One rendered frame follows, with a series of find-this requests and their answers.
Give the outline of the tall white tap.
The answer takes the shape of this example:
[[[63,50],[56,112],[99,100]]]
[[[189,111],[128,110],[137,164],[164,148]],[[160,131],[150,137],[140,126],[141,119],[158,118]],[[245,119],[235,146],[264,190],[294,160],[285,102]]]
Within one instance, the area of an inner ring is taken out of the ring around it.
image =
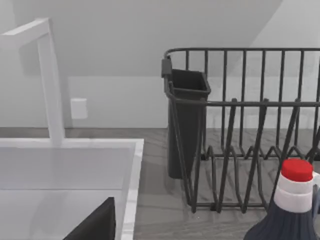
[[[0,138],[0,148],[60,148],[65,141],[62,94],[51,21],[37,18],[0,35],[0,48],[37,42],[49,138]]]

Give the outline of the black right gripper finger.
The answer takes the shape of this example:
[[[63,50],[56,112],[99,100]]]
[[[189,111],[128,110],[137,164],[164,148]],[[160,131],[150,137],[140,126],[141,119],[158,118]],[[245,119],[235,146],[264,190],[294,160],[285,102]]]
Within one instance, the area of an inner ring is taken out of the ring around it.
[[[63,240],[115,240],[115,198],[108,197]]]

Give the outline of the white sink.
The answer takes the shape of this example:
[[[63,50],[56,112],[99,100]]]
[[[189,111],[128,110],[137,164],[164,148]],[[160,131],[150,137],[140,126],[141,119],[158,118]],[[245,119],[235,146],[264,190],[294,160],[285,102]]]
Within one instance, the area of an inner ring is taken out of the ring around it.
[[[0,147],[0,240],[63,240],[107,198],[115,240],[134,240],[142,138],[66,138]]]

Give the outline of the white wall socket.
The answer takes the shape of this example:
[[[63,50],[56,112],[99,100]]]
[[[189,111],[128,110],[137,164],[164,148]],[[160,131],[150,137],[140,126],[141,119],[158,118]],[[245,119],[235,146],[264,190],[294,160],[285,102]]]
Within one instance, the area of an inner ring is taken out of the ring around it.
[[[70,100],[70,107],[73,120],[83,120],[88,117],[86,98],[72,98]]]

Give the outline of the dark bottle with red cap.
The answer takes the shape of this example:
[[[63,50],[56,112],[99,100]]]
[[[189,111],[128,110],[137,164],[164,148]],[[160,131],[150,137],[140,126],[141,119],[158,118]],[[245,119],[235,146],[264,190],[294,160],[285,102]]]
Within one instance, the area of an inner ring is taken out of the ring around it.
[[[283,161],[266,216],[243,240],[320,240],[315,218],[320,209],[320,174],[307,160]]]

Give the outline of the black cutlery holder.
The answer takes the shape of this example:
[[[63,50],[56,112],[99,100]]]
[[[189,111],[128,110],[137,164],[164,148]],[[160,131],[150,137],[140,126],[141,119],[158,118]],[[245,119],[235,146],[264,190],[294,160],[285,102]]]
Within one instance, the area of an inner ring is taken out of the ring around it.
[[[201,100],[208,99],[211,93],[210,84],[206,75],[200,71],[173,69],[171,80],[174,88],[174,95],[179,99]],[[172,179],[181,179],[181,166],[177,139],[174,128],[172,107],[168,106],[168,176]],[[193,104],[176,105],[177,118],[182,139],[183,156],[187,175],[191,174],[196,156],[197,134],[201,128],[199,126],[200,107]]]

